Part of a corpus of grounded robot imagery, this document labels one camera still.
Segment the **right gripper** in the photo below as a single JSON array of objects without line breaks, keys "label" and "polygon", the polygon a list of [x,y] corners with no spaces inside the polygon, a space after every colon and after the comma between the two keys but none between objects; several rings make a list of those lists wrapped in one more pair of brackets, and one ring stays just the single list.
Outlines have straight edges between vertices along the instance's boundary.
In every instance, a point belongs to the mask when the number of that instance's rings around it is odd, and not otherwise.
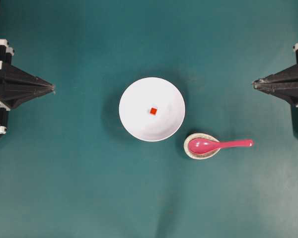
[{"label": "right gripper", "polygon": [[298,108],[298,43],[293,46],[296,63],[278,73],[260,78],[253,82],[253,88],[266,94],[285,100],[290,105]]}]

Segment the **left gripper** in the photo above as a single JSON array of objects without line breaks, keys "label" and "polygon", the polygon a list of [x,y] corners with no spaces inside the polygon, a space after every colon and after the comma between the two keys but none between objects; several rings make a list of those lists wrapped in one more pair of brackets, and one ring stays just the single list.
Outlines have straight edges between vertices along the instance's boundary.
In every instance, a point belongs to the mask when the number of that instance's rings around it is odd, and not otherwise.
[{"label": "left gripper", "polygon": [[6,39],[0,39],[0,77],[4,80],[29,85],[3,85],[0,78],[0,134],[7,131],[11,109],[46,94],[54,92],[54,85],[11,65],[14,49]]}]

